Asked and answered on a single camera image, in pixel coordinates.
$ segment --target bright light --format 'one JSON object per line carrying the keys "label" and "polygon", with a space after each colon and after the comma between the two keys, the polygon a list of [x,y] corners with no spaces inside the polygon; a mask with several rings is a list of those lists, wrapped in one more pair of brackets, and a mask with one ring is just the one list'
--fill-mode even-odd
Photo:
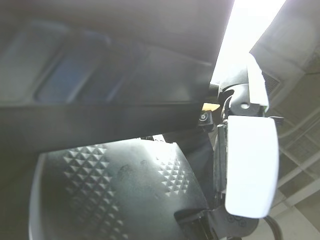
{"label": "bright light", "polygon": [[219,83],[233,63],[245,59],[286,0],[235,0],[211,83]]}

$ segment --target bolt hole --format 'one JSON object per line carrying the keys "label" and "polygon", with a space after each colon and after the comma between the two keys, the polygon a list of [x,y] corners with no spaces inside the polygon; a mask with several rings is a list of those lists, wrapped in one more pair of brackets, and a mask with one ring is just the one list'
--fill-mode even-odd
{"label": "bolt hole", "polygon": [[241,106],[242,109],[248,109],[250,107],[249,103],[247,103],[247,102],[241,103],[240,106]]}

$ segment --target white panel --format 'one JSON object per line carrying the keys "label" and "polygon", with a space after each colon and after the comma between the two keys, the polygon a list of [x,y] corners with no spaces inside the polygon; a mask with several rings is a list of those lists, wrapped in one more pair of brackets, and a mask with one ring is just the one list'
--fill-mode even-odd
{"label": "white panel", "polygon": [[271,208],[279,170],[272,118],[229,116],[225,208],[233,215],[263,218]]}

